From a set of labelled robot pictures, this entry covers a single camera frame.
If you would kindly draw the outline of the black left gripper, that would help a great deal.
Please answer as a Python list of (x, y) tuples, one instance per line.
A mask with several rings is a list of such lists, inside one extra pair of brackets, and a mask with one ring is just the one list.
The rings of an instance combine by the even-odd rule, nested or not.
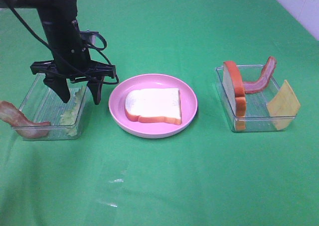
[[(73, 82), (88, 81), (95, 105), (101, 101), (104, 77), (117, 78), (116, 68), (107, 63), (93, 61), (89, 49), (99, 53), (105, 48), (98, 48), (80, 37), (77, 10), (59, 10), (57, 8), (37, 9), (47, 42), (44, 45), (51, 51), (53, 60), (34, 62), (31, 65), (33, 74), (45, 73), (43, 83), (52, 89), (64, 103), (70, 100), (66, 79)], [(97, 35), (102, 43), (106, 40)]]

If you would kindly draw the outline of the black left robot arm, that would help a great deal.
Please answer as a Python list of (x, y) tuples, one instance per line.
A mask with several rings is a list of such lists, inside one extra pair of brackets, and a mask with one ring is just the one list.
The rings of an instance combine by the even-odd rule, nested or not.
[[(101, 101), (104, 78), (118, 76), (115, 65), (91, 59), (90, 49), (101, 53), (107, 42), (97, 31), (80, 31), (77, 17), (77, 0), (0, 0), (1, 8), (9, 8), (25, 28), (52, 53), (53, 60), (34, 62), (33, 74), (44, 73), (44, 84), (52, 89), (64, 103), (69, 102), (68, 82), (86, 82), (94, 103)], [(37, 10), (46, 41), (42, 40), (16, 12), (17, 8)]]

